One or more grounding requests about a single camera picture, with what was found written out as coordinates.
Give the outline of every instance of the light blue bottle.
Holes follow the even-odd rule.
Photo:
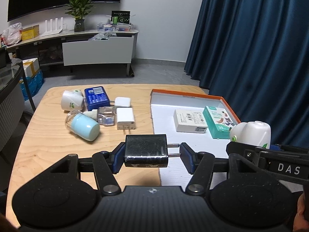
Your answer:
[[[99,123],[79,110],[73,110],[68,113],[65,126],[71,132],[88,141],[95,140],[100,133]]]

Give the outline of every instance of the blue plastic bag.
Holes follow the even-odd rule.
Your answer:
[[[42,87],[42,85],[44,83],[43,73],[42,73],[41,70],[39,70],[38,73],[33,78],[26,77],[26,79],[27,79],[29,90],[30,90],[30,94],[33,97],[34,95],[37,94],[37,92],[40,90],[40,88]],[[23,95],[24,95],[24,99],[26,101],[29,98],[28,98],[28,95],[27,95],[27,92],[26,92],[24,82],[20,83],[20,86],[21,86],[21,90],[22,90]]]

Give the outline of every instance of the barcode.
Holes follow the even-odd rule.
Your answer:
[[[205,131],[205,127],[197,127],[197,128],[195,128],[195,130],[197,131],[197,132],[204,132]]]
[[[103,88],[102,87],[96,87],[96,88],[93,88],[93,91],[95,92],[95,94],[100,94],[100,93],[103,93]]]
[[[188,118],[188,120],[191,120],[191,121],[192,121],[192,116],[191,116],[191,114],[187,113],[187,118]]]

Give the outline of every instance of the tv stand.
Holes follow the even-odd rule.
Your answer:
[[[39,59],[40,66],[63,64],[114,64],[123,63],[127,76],[134,77],[131,61],[135,57],[138,31],[115,32],[116,37],[108,40],[88,41],[98,34],[97,30],[84,32],[62,31],[55,35],[38,36],[7,47],[8,52],[15,52],[22,60]],[[45,54],[51,46],[56,46],[63,58],[51,59]]]

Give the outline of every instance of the table top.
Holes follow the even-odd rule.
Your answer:
[[[83,32],[74,32],[74,30],[70,30],[70,31],[65,30],[65,31],[60,32],[59,34],[47,35],[47,36],[37,36],[37,37],[32,38],[32,39],[21,41],[21,42],[15,44],[15,45],[7,46],[7,49],[9,50],[9,49],[16,48],[18,46],[34,43],[34,42],[37,42],[37,41],[47,40],[47,39],[54,39],[54,38],[60,38],[60,37],[66,37],[66,36],[75,36],[75,35],[96,35],[98,33],[99,33],[99,31],[97,31],[97,30],[89,30],[89,31],[83,31]],[[117,31],[115,33],[136,34],[136,33],[138,33],[138,30],[132,30],[130,32]]]
[[[0,68],[0,104],[19,83],[22,71],[22,61],[18,58],[13,58],[12,63]]]
[[[16,190],[30,179],[44,171],[67,154],[77,153],[79,158],[91,157],[99,151],[112,151],[120,142],[125,141],[126,134],[153,134],[150,113],[150,93],[152,89],[178,90],[202,93],[197,86],[161,85],[161,84],[108,84],[102,85],[110,100],[116,97],[131,98],[136,129],[117,130],[116,126],[100,126],[101,134],[88,142],[69,133],[64,126],[66,112],[60,102],[64,90],[84,90],[95,85],[65,86],[49,89],[36,109],[20,144],[7,197],[6,216],[9,221],[19,226],[13,213],[11,201]],[[160,185],[157,168],[126,168],[122,166],[115,178],[123,190],[126,185]],[[81,179],[96,189],[93,173],[82,173]]]

